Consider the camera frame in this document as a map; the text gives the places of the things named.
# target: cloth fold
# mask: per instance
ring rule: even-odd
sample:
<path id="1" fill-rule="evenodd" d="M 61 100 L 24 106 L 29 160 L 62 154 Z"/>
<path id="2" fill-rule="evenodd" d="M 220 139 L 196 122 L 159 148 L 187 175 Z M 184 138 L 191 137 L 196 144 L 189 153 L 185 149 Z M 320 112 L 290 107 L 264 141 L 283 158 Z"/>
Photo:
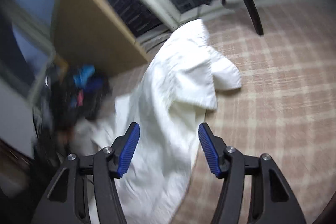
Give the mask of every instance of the cloth fold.
<path id="1" fill-rule="evenodd" d="M 217 107 L 216 90 L 241 87 L 235 65 L 211 46 L 201 19 L 177 29 L 159 50 L 140 84 L 117 97 L 115 113 L 91 129 L 100 149 L 123 135 L 131 122 L 140 125 L 140 140 L 128 173 L 116 186 L 129 224 L 167 224 L 187 190 L 199 146 L 198 125 L 206 109 Z M 93 224 L 99 223 L 95 199 Z"/>

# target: plaid fabric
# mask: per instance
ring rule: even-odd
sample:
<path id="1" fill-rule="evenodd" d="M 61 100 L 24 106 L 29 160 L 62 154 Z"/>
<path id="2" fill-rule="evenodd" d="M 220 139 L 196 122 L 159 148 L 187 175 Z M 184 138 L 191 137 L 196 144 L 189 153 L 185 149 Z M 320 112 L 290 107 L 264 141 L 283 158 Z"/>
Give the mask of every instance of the plaid fabric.
<path id="1" fill-rule="evenodd" d="M 218 93 L 205 121 L 243 154 L 269 153 L 292 187 L 307 223 L 336 190 L 336 14 L 306 3 L 258 8 L 259 37 L 245 9 L 206 22 L 210 44 L 239 69 L 243 87 Z M 161 46 L 152 53 L 157 53 Z M 130 92 L 147 66 L 112 79 L 113 97 Z M 202 149 L 172 224 L 207 224 L 222 180 L 210 173 Z M 251 179 L 239 223 L 247 223 Z"/>

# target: metal screw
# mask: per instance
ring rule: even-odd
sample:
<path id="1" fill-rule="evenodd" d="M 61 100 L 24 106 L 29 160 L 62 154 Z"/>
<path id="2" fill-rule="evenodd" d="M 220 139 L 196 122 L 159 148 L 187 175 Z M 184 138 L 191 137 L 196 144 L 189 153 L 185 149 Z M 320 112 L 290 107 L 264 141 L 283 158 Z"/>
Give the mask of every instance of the metal screw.
<path id="1" fill-rule="evenodd" d="M 229 153 L 231 154 L 231 153 L 235 152 L 236 149 L 235 149 L 233 146 L 227 146 L 227 147 L 226 147 L 226 151 L 229 152 Z"/>
<path id="2" fill-rule="evenodd" d="M 110 154 L 113 151 L 113 149 L 112 149 L 112 147 L 107 146 L 107 147 L 103 148 L 103 151 L 104 151 L 105 154 Z"/>
<path id="3" fill-rule="evenodd" d="M 262 157 L 263 160 L 270 160 L 271 159 L 271 156 L 267 153 L 262 154 L 261 157 Z"/>
<path id="4" fill-rule="evenodd" d="M 74 160 L 76 158 L 75 154 L 69 154 L 68 155 L 68 160 Z"/>

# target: checkered tablecloth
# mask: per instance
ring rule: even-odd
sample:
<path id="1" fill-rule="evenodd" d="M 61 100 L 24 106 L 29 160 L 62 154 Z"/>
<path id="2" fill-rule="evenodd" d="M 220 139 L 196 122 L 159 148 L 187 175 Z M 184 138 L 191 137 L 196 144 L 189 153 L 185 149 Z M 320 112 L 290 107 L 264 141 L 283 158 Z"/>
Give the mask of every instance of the checkered tablecloth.
<path id="1" fill-rule="evenodd" d="M 269 153 L 309 224 L 336 190 L 336 14 L 308 3 L 258 12 L 263 37 L 245 9 L 205 23 L 210 44 L 238 67 L 243 82 L 238 92 L 217 94 L 218 110 L 207 112 L 206 122 L 243 154 Z M 114 95 L 131 91 L 146 68 L 113 79 Z M 210 223 L 221 187 L 200 148 L 172 224 Z M 240 223 L 247 222 L 250 187 L 247 177 Z"/>

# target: wooden board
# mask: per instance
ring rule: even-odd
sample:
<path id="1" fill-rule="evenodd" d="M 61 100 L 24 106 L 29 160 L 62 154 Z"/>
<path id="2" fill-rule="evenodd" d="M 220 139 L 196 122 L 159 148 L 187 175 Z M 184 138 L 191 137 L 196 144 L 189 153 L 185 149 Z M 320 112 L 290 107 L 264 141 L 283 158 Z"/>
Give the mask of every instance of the wooden board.
<path id="1" fill-rule="evenodd" d="M 149 61 L 106 0 L 60 0 L 55 16 L 53 43 L 70 65 L 93 64 L 114 76 Z"/>

